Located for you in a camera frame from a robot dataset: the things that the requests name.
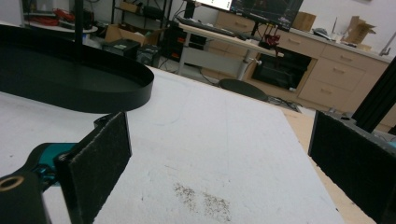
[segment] keyboard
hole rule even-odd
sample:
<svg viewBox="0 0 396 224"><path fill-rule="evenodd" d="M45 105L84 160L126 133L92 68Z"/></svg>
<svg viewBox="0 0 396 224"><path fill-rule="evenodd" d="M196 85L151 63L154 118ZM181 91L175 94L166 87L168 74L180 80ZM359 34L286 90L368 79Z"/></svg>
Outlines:
<svg viewBox="0 0 396 224"><path fill-rule="evenodd" d="M182 17L177 17L177 19L180 21L180 23L185 24L185 25L189 25L192 27L196 27L199 29L203 29L203 30L207 30L216 34L220 34L220 35L227 35L227 36L231 36L231 37L236 37L236 34L228 31L228 30L224 30L224 29L220 29L214 26L210 26L210 25L204 25L198 21L194 21L191 19L185 19Z"/></svg>

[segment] white table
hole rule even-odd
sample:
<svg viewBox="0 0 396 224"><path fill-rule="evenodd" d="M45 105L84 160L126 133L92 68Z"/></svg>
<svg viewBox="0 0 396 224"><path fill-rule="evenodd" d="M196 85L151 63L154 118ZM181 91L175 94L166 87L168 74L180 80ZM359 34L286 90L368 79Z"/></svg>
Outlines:
<svg viewBox="0 0 396 224"><path fill-rule="evenodd" d="M152 70L151 99L128 112L134 155L95 223L343 223L281 110ZM0 92L0 176L101 116ZM61 189L44 196L68 223Z"/></svg>
<svg viewBox="0 0 396 224"><path fill-rule="evenodd" d="M207 30L192 27L180 23L178 25L184 32L187 33L186 40L183 44L183 51L181 53L179 68L177 73L181 75L184 63L195 64L201 67L210 68L224 73L235 74L238 80L242 80L248 64L251 62L252 52L259 52L275 57L274 50L264 49L248 41L240 40L237 37L227 35L220 35ZM231 44L243 49L247 49L244 60L241 62L235 58L224 57L204 50L193 49L189 47L191 34L200 35L209 39L218 40L227 44ZM279 57L283 57L283 53L278 53Z"/></svg>

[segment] desk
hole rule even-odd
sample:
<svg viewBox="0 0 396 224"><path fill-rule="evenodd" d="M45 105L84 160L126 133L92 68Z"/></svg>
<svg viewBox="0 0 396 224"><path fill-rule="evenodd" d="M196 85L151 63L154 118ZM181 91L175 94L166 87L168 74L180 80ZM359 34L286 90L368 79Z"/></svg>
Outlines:
<svg viewBox="0 0 396 224"><path fill-rule="evenodd" d="M276 56L276 52L274 50L261 48L248 41L243 41L236 37L220 35L217 33L213 33L207 30L199 29L182 23L180 23L178 27L180 27L181 29L184 30L184 32L187 33L186 40L184 42L183 51L180 57L179 68L177 70L177 73L179 75L181 75L181 71L183 69L184 63L191 63L229 74L236 74L236 78L242 80L245 71L248 67L248 64L252 60L249 57L251 57L250 54L253 51L259 52L261 54L270 55L273 57ZM222 41L227 44L232 44L243 49L247 49L247 53L245 55L244 60L240 62L239 60L233 58L226 58L207 51L189 48L191 34L200 35L210 39Z"/></svg>
<svg viewBox="0 0 396 224"><path fill-rule="evenodd" d="M281 110L152 70L151 99L128 112L134 155L96 223L343 223ZM0 92L0 176L100 117ZM68 223L61 189L44 197L53 223Z"/></svg>

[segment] cardboard box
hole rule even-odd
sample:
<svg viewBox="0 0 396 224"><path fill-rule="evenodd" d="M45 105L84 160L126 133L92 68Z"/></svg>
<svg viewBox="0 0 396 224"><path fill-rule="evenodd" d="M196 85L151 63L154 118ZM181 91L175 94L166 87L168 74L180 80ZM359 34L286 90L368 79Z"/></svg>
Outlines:
<svg viewBox="0 0 396 224"><path fill-rule="evenodd" d="M291 27L297 30L310 32L316 18L317 16L309 13L298 12Z"/></svg>
<svg viewBox="0 0 396 224"><path fill-rule="evenodd" d="M140 11L140 7L132 4L132 3L127 3L127 2L120 2L120 8L125 10L125 11L130 11L134 13L138 13Z"/></svg>
<svg viewBox="0 0 396 224"><path fill-rule="evenodd" d="M343 41L352 44L360 44L367 34L375 34L375 26L367 24L366 21L359 19L359 16L353 16L349 26L346 29Z"/></svg>
<svg viewBox="0 0 396 224"><path fill-rule="evenodd" d="M147 30L130 24L110 24L107 27L105 41L113 42L119 39L132 39L139 42L141 46L147 44L157 45L159 35L164 30Z"/></svg>

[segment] computer monitor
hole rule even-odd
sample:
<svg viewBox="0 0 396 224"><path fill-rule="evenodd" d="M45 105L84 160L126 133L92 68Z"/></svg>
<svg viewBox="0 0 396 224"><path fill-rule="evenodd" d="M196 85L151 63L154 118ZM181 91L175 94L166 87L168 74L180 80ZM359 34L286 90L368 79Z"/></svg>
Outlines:
<svg viewBox="0 0 396 224"><path fill-rule="evenodd" d="M278 25L288 31L303 0L233 0L230 11L251 20Z"/></svg>
<svg viewBox="0 0 396 224"><path fill-rule="evenodd" d="M197 0L196 2L202 3L206 7L213 7L226 11L230 10L232 4L232 0Z"/></svg>

